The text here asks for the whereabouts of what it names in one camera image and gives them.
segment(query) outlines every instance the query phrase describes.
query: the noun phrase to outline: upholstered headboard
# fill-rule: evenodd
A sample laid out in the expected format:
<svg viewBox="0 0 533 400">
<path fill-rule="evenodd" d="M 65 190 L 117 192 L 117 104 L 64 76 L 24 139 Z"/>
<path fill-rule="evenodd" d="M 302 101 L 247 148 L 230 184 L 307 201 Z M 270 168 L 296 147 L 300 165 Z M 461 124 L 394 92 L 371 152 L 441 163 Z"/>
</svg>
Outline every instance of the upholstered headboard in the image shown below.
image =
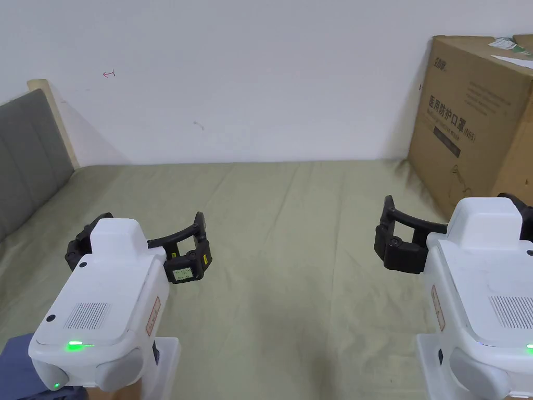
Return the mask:
<svg viewBox="0 0 533 400">
<path fill-rule="evenodd" d="M 0 106 L 0 242 L 74 171 L 41 89 Z"/>
</svg>

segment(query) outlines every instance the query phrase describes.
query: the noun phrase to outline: label sticker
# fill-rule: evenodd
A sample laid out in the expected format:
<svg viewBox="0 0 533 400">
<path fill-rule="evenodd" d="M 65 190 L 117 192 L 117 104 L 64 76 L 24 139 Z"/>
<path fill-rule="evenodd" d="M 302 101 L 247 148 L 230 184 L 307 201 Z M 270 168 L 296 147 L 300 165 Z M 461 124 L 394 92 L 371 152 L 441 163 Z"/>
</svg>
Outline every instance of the label sticker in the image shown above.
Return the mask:
<svg viewBox="0 0 533 400">
<path fill-rule="evenodd" d="M 154 306 L 152 307 L 152 312 L 150 313 L 148 324 L 146 324 L 146 333 L 148 334 L 148 336 L 152 335 L 152 330 L 154 329 L 154 326 L 156 325 L 157 315 L 159 314 L 160 308 L 161 308 L 161 301 L 158 296 L 156 298 L 156 302 L 154 303 Z"/>
<path fill-rule="evenodd" d="M 459 149 L 455 143 L 453 143 L 449 137 L 447 137 L 437 126 L 433 127 L 433 134 L 439 139 L 443 145 L 445 145 L 451 153 L 459 158 L 461 155 L 461 149 Z"/>
<path fill-rule="evenodd" d="M 520 67 L 533 69 L 533 61 L 530 60 L 520 60 L 518 58 L 502 57 L 500 55 L 491 55 L 491 57 L 497 58 L 498 60 L 510 62 Z"/>
<path fill-rule="evenodd" d="M 172 272 L 174 273 L 174 279 L 177 281 L 192 278 L 192 269 L 190 268 L 177 269 Z"/>
<path fill-rule="evenodd" d="M 499 49 L 504 50 L 512 50 L 516 47 L 516 43 L 514 43 L 508 37 L 500 37 L 497 38 L 495 42 L 489 43 L 489 46 L 497 47 Z"/>
<path fill-rule="evenodd" d="M 435 306 L 435 313 L 437 314 L 437 319 L 439 320 L 440 331 L 444 330 L 446 326 L 446 321 L 444 321 L 444 314 L 442 313 L 442 308 L 440 307 L 439 296 L 437 296 L 437 288 L 435 285 L 431 288 L 431 298 L 433 299 L 433 305 Z"/>
</svg>

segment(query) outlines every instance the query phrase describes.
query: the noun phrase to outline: warning label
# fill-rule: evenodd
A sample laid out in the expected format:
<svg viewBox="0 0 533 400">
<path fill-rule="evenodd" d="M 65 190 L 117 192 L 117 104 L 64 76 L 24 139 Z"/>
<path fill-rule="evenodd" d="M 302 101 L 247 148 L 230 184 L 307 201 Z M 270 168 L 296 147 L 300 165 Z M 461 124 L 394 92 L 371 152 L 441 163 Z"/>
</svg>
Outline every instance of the warning label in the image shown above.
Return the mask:
<svg viewBox="0 0 533 400">
<path fill-rule="evenodd" d="M 154 306 L 152 307 L 152 312 L 150 313 L 148 324 L 146 324 L 146 333 L 148 334 L 148 336 L 152 335 L 152 330 L 154 330 L 154 326 L 156 325 L 157 315 L 159 314 L 160 308 L 161 308 L 161 301 L 158 296 L 156 299 L 156 302 L 154 303 Z"/>
<path fill-rule="evenodd" d="M 440 308 L 439 296 L 437 296 L 437 288 L 435 285 L 431 288 L 431 298 L 433 299 L 433 305 L 435 306 L 435 313 L 437 314 L 437 319 L 439 320 L 440 331 L 444 330 L 446 322 L 444 321 L 444 314 L 442 313 L 442 308 Z"/>
</svg>

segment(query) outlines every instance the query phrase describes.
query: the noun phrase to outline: green bed sheet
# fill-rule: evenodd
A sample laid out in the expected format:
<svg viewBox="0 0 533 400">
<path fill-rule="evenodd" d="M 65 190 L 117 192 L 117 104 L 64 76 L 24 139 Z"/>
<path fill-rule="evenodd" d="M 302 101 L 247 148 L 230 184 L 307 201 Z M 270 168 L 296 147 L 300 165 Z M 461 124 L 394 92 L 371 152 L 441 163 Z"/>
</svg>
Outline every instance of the green bed sheet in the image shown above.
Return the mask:
<svg viewBox="0 0 533 400">
<path fill-rule="evenodd" d="M 386 270 L 373 250 L 387 194 L 442 221 L 406 162 L 77 170 L 0 244 L 0 348 L 37 328 L 69 277 L 67 243 L 100 213 L 154 238 L 203 211 L 213 263 L 171 286 L 158 332 L 182 345 L 172 399 L 424 399 L 420 277 Z"/>
</svg>

